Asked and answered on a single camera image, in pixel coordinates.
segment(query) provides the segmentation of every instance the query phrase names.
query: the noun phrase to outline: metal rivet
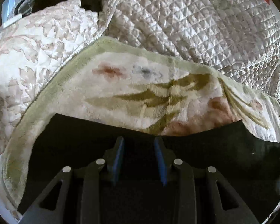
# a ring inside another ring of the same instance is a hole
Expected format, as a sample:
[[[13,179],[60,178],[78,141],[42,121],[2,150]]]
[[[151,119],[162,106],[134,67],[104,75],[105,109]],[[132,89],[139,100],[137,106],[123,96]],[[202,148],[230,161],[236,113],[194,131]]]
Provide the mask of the metal rivet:
[[[181,159],[174,159],[174,164],[176,164],[176,165],[182,165],[182,160]]]
[[[68,173],[68,172],[70,172],[72,170],[72,168],[70,167],[70,166],[66,166],[66,167],[64,167],[63,169],[62,169],[62,171],[64,172],[64,173]]]
[[[213,167],[213,166],[209,166],[209,167],[208,167],[208,171],[209,171],[210,173],[215,173],[215,172],[216,172],[216,168]]]
[[[96,160],[97,165],[103,165],[104,163],[105,163],[105,159],[100,158],[100,159]]]

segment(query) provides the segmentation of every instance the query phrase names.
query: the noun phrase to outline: quilted comforter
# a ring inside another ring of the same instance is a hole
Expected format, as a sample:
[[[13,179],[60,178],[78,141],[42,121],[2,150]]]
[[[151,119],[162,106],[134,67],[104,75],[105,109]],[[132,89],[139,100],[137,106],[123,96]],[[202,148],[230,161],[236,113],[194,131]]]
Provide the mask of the quilted comforter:
[[[205,65],[102,37],[45,87],[0,156],[0,198],[13,214],[24,193],[33,144],[56,113],[174,136],[242,120],[256,137],[280,142],[276,99]]]
[[[280,26],[265,0],[121,0],[105,34],[208,65],[280,102]]]

